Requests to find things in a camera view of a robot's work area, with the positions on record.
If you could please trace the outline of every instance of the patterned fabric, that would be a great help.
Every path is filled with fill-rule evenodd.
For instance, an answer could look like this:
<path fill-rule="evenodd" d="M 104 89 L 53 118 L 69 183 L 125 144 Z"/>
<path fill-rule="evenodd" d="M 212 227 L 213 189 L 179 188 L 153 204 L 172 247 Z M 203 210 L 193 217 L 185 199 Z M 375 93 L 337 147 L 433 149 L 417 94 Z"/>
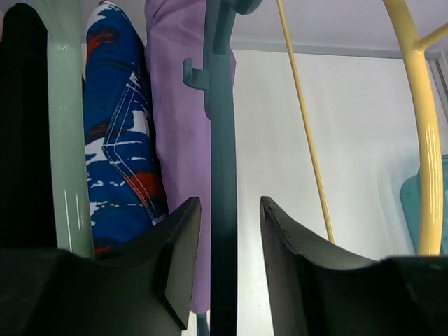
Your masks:
<path fill-rule="evenodd" d="M 85 156 L 95 253 L 167 214 L 155 154 L 144 47 L 126 14 L 102 1 L 87 24 Z"/>

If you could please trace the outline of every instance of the yellow pole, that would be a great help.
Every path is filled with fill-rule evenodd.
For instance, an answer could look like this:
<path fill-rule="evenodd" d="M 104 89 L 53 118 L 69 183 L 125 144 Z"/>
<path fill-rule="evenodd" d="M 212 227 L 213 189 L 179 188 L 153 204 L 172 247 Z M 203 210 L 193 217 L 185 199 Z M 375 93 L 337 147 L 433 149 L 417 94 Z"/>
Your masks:
<path fill-rule="evenodd" d="M 419 255 L 438 256 L 442 241 L 443 175 L 440 135 L 424 48 L 447 32 L 442 26 L 419 39 L 405 0 L 383 0 L 402 52 L 414 102 L 421 167 Z"/>
<path fill-rule="evenodd" d="M 434 44 L 435 42 L 439 41 L 447 33 L 448 33 L 448 22 L 445 23 L 443 26 L 437 28 L 431 34 L 423 37 L 420 41 L 418 41 L 416 43 L 416 48 L 424 51 L 431 44 Z"/>
<path fill-rule="evenodd" d="M 282 0 L 277 0 L 277 6 L 279 7 L 279 14 L 281 19 L 281 26 L 283 27 L 283 35 L 285 36 L 286 48 L 288 49 L 289 62 L 291 63 L 291 69 L 293 70 L 295 90 L 297 91 L 297 97 L 299 99 L 300 110 L 302 112 L 302 119 L 305 128 L 305 134 L 307 135 L 309 154 L 311 155 L 311 163 L 313 164 L 314 176 L 316 178 L 317 190 L 319 193 L 319 199 L 321 201 L 321 207 L 323 212 L 323 219 L 325 221 L 325 228 L 327 230 L 328 240 L 332 243 L 335 242 L 333 237 L 333 229 L 330 222 L 330 214 L 328 213 L 327 201 L 325 199 L 325 193 L 323 191 L 321 172 L 319 171 L 319 164 L 317 162 L 316 149 L 314 147 L 313 135 L 311 126 L 309 125 L 307 107 L 305 105 L 305 98 L 303 97 L 302 87 L 300 86 L 299 73 L 297 70 L 297 64 L 295 63 L 293 44 L 291 43 L 291 37 L 289 35 L 288 23 L 286 22 L 285 10 Z"/>

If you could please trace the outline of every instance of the white ceiling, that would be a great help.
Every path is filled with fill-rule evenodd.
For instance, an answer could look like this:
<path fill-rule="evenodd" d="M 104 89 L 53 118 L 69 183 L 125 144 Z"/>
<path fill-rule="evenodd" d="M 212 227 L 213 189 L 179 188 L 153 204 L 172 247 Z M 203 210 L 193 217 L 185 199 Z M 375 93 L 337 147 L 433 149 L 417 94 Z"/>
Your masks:
<path fill-rule="evenodd" d="M 393 28 L 382 0 L 283 0 L 293 42 L 305 46 L 328 46 L 397 50 Z M 0 0 L 5 11 L 17 0 Z M 82 0 L 86 22 L 98 0 Z M 115 0 L 146 37 L 144 0 Z M 448 0 L 407 0 L 420 35 L 448 21 Z M 232 35 L 238 42 L 283 43 L 275 0 L 264 0 L 253 14 L 238 16 Z M 431 50 L 448 49 L 445 38 Z"/>

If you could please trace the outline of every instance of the purple fabric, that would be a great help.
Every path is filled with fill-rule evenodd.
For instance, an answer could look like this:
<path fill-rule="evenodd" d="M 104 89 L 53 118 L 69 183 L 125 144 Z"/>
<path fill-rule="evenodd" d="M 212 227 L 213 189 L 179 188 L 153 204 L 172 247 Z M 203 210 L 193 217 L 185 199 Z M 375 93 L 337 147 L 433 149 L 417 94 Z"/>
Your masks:
<path fill-rule="evenodd" d="M 153 91 L 157 156 L 169 211 L 199 196 L 202 222 L 191 310 L 210 308 L 211 147 L 204 94 L 183 84 L 182 64 L 202 68 L 205 0 L 146 0 L 146 63 Z M 232 58 L 232 78 L 235 57 Z"/>

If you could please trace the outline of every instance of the stitching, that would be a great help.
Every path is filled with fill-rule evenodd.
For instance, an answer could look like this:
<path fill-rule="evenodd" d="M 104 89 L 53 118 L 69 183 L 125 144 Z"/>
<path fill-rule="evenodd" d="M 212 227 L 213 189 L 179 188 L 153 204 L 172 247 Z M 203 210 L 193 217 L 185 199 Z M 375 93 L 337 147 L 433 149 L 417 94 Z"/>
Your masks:
<path fill-rule="evenodd" d="M 133 98 L 134 98 L 134 93 L 135 93 L 135 92 L 136 92 L 135 90 L 132 92 L 132 97 L 131 97 L 131 100 L 129 101 L 129 104 L 127 105 L 126 114 L 125 114 L 125 117 L 124 117 L 123 120 L 122 120 L 122 123 L 121 123 L 121 126 L 120 126 L 120 131 L 119 131 L 119 133 L 118 133 L 118 136 L 117 136 L 117 139 L 116 139 L 115 143 L 118 141 L 118 138 L 120 137 L 121 132 L 122 132 L 122 130 L 123 130 L 123 125 L 125 124 L 126 117 L 127 117 L 127 115 L 129 114 L 130 106 L 131 106 L 132 100 L 133 100 Z M 124 165 L 124 166 L 131 172 L 131 174 L 137 179 L 137 181 L 139 182 L 139 185 L 143 188 L 143 190 L 144 190 L 146 196 L 148 197 L 148 199 L 149 199 L 149 201 L 150 201 L 150 203 L 151 203 L 151 206 L 153 207 L 153 210 L 155 211 L 155 209 L 154 209 L 154 205 L 153 205 L 153 203 L 152 203 L 152 201 L 151 201 L 151 198 L 149 197 L 148 191 L 146 190 L 146 188 L 144 187 L 144 185 L 143 185 L 143 184 L 140 182 L 140 180 L 137 178 L 137 176 L 135 175 L 134 171 L 133 171 L 130 167 L 127 166 L 127 164 L 125 163 L 125 161 L 124 161 L 124 160 L 120 157 L 120 155 L 117 153 L 117 151 L 116 151 L 116 147 L 115 147 L 115 146 L 113 147 L 113 151 L 114 151 L 115 154 L 118 156 L 118 158 L 120 159 L 120 161 L 122 161 L 123 165 Z"/>
<path fill-rule="evenodd" d="M 138 95 L 140 95 L 140 97 L 145 101 L 145 104 L 146 105 L 149 105 L 148 104 L 148 100 L 146 100 L 146 98 L 140 93 L 140 92 L 138 92 L 138 91 L 136 91 L 136 89 L 134 89 L 133 87 L 131 87 L 131 89 L 133 89 L 133 91 L 135 91 Z"/>
<path fill-rule="evenodd" d="M 117 119 L 118 119 L 118 115 L 119 115 L 120 112 L 122 111 L 121 108 L 123 107 L 123 104 L 124 104 L 124 102 L 125 102 L 125 98 L 126 98 L 127 94 L 129 93 L 129 90 L 130 90 L 130 86 L 127 87 L 125 93 L 122 95 L 121 104 L 117 104 L 117 107 L 115 108 L 115 111 L 114 111 L 114 114 L 113 114 L 113 123 L 111 124 L 111 126 L 110 126 L 109 129 L 108 129 L 108 134 L 107 134 L 107 137 L 106 137 L 105 140 L 104 140 L 102 149 L 103 149 L 103 152 L 104 152 L 105 156 L 108 158 L 109 163 L 110 163 L 112 166 L 114 166 L 114 167 L 117 168 L 117 170 L 120 172 L 120 175 L 125 179 L 125 181 L 129 181 L 129 184 L 131 184 L 131 185 L 133 186 L 133 188 L 132 188 L 132 187 L 131 187 L 131 188 L 137 193 L 137 195 L 140 195 L 141 198 L 144 198 L 144 196 L 139 192 L 138 188 L 134 185 L 134 183 L 132 182 L 132 180 L 130 180 L 130 179 L 128 178 L 128 176 L 126 175 L 126 173 L 125 173 L 125 172 L 124 172 L 124 171 L 123 171 L 117 164 L 113 164 L 113 163 L 111 163 L 111 162 L 114 162 L 115 160 L 113 160 L 112 157 L 109 155 L 109 152 L 107 151 L 107 148 L 108 148 L 108 147 L 105 146 L 105 144 L 107 144 L 107 145 L 110 144 L 110 143 L 109 143 L 109 140 L 110 140 L 111 135 L 112 135 L 112 130 L 114 130 L 114 127 L 115 127 L 116 122 L 117 122 Z M 116 150 L 115 150 L 115 144 L 117 143 L 117 141 L 118 141 L 118 137 L 115 139 L 115 143 L 113 144 L 114 146 L 112 146 L 116 155 L 117 155 L 117 153 L 116 153 Z"/>
<path fill-rule="evenodd" d="M 125 94 L 125 96 L 123 97 L 123 100 L 122 100 L 122 102 L 121 102 L 121 105 L 120 105 L 120 107 L 119 107 L 118 110 L 117 110 L 118 113 L 120 113 L 120 112 L 122 111 L 122 107 L 123 107 L 123 104 L 124 104 L 125 97 L 127 96 L 127 93 L 129 92 L 129 90 L 131 89 L 131 90 L 132 90 L 132 96 L 131 96 L 131 99 L 130 99 L 130 101 L 129 101 L 129 104 L 127 105 L 127 110 L 126 110 L 125 116 L 124 116 L 124 118 L 122 119 L 122 123 L 121 123 L 121 126 L 120 126 L 120 131 L 119 131 L 119 133 L 118 133 L 118 136 L 115 138 L 115 143 L 113 144 L 112 147 L 113 147 L 113 152 L 114 152 L 115 155 L 118 157 L 120 163 L 122 163 L 122 164 L 127 168 L 127 170 L 129 171 L 129 173 L 130 173 L 133 177 L 136 178 L 136 180 L 138 181 L 139 185 L 142 187 L 144 193 L 146 194 L 147 199 L 149 200 L 149 202 L 150 202 L 150 206 L 152 207 L 152 209 L 149 207 L 149 204 L 147 204 L 146 202 L 144 202 L 143 205 L 144 205 L 145 209 L 147 210 L 148 215 L 150 216 L 151 220 L 154 221 L 156 218 L 155 218 L 154 215 L 151 213 L 151 210 L 154 211 L 154 212 L 157 212 L 157 211 L 156 211 L 156 208 L 155 208 L 155 206 L 154 206 L 154 203 L 153 203 L 151 197 L 150 197 L 149 194 L 148 194 L 147 189 L 145 188 L 145 186 L 143 185 L 143 183 L 140 181 L 140 179 L 137 177 L 137 175 L 134 173 L 134 171 L 133 171 L 129 166 L 127 166 L 127 164 L 125 163 L 125 161 L 123 160 L 123 158 L 118 154 L 118 152 L 117 152 L 117 150 L 116 150 L 116 146 L 115 146 L 116 143 L 118 142 L 118 139 L 120 138 L 121 133 L 122 133 L 123 125 L 125 124 L 125 122 L 126 122 L 126 117 L 127 117 L 127 115 L 129 114 L 129 111 L 130 111 L 130 105 L 131 105 L 131 103 L 132 103 L 132 100 L 134 99 L 134 94 L 135 94 L 135 92 L 136 92 L 137 94 L 139 94 L 139 95 L 142 96 L 142 94 L 141 94 L 140 92 L 137 91 L 137 85 L 134 85 L 134 86 L 135 86 L 135 87 L 132 87 L 132 81 L 129 80 L 129 81 L 128 81 L 128 85 L 127 85 L 126 94 Z M 115 118 L 114 121 L 113 121 L 113 124 L 112 124 L 112 127 L 111 127 L 112 130 L 114 129 L 114 127 L 115 127 L 115 125 L 116 125 L 116 121 L 117 121 L 117 119 L 118 119 L 118 118 Z M 108 158 L 110 161 L 112 161 L 111 156 L 110 156 L 106 151 L 104 151 L 104 152 L 105 152 L 107 158 Z M 123 177 L 125 177 L 125 180 L 128 180 L 128 181 L 129 181 L 129 184 L 132 185 L 132 187 L 133 187 L 132 189 L 137 193 L 137 195 L 139 195 L 139 196 L 142 198 L 142 200 L 145 200 L 145 197 L 142 195 L 142 193 L 141 193 L 140 190 L 137 188 L 137 186 L 132 182 L 132 180 L 128 178 L 128 176 L 126 175 L 126 173 L 125 173 L 125 172 L 124 172 L 124 171 L 123 171 L 117 164 L 115 164 L 114 166 L 120 171 L 120 173 L 123 175 Z"/>

